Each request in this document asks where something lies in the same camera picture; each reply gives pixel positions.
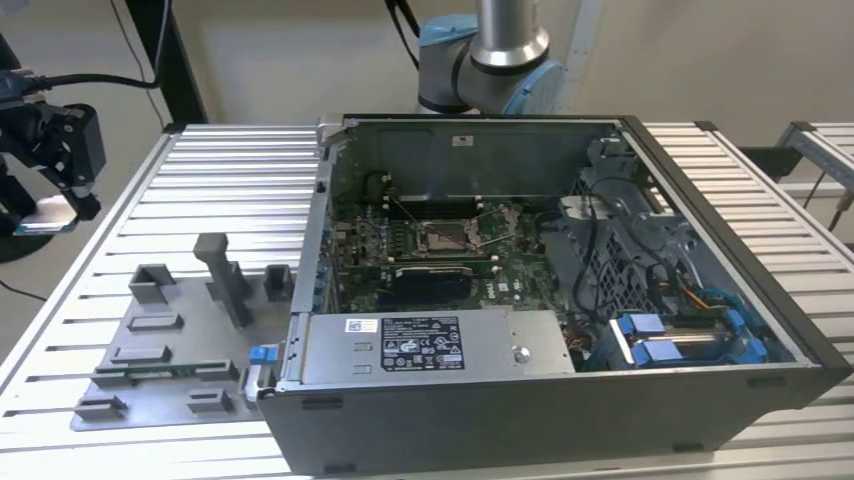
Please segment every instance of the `metal pole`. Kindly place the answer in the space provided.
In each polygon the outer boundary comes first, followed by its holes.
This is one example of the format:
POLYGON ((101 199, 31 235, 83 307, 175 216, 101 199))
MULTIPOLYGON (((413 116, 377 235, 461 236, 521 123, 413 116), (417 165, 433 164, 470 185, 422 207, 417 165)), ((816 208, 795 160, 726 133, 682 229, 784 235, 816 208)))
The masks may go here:
POLYGON ((537 25, 534 0, 478 0, 478 34, 472 56, 486 67, 513 68, 549 50, 549 33, 537 25))

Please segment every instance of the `green circuit board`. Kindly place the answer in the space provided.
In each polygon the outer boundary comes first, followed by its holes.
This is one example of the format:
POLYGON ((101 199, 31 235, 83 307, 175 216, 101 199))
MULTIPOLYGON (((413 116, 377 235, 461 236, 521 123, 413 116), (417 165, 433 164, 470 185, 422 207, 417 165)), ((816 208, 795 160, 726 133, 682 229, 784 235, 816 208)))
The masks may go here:
POLYGON ((561 311, 565 301, 537 214, 510 199, 482 201, 465 220, 390 219, 382 209, 337 212, 337 277, 344 312, 482 309, 561 311), (400 269, 465 268, 473 275, 466 298, 441 305, 382 306, 400 269))

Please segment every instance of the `metal rail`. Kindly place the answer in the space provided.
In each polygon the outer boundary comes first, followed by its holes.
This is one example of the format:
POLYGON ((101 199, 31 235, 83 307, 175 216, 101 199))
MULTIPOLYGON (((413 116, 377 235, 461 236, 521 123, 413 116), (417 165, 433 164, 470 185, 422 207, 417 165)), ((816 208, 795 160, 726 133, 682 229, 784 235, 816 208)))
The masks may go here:
MULTIPOLYGON (((717 132, 648 125, 712 204, 854 363, 854 262, 717 132)), ((29 478, 285 477, 263 422, 78 433, 83 394, 130 302, 139 263, 205 274, 195 235, 230 234, 245 271, 297 267, 317 145, 311 127, 191 126, 165 136, 0 367, 0 473, 29 478)), ((809 408, 763 417, 713 454, 406 475, 436 478, 840 478, 854 472, 854 378, 809 408)))

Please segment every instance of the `white label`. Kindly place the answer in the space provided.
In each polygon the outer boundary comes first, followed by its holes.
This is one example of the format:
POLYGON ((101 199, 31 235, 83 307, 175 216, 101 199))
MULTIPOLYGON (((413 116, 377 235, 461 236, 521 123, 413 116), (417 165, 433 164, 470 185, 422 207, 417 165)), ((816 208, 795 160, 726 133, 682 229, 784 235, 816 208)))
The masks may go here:
POLYGON ((458 135, 452 137, 453 147, 472 147, 476 144, 476 137, 472 135, 458 135))
POLYGON ((377 333, 380 320, 377 318, 349 318, 345 331, 348 333, 377 333))

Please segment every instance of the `screw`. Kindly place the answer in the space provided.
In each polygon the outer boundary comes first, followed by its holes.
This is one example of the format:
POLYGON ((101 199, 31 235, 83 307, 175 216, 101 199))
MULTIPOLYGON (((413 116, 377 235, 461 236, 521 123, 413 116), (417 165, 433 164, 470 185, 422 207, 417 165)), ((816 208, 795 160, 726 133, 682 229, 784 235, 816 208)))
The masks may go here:
POLYGON ((532 351, 525 347, 516 346, 513 347, 513 358, 517 363, 529 363, 529 360, 532 360, 532 351))

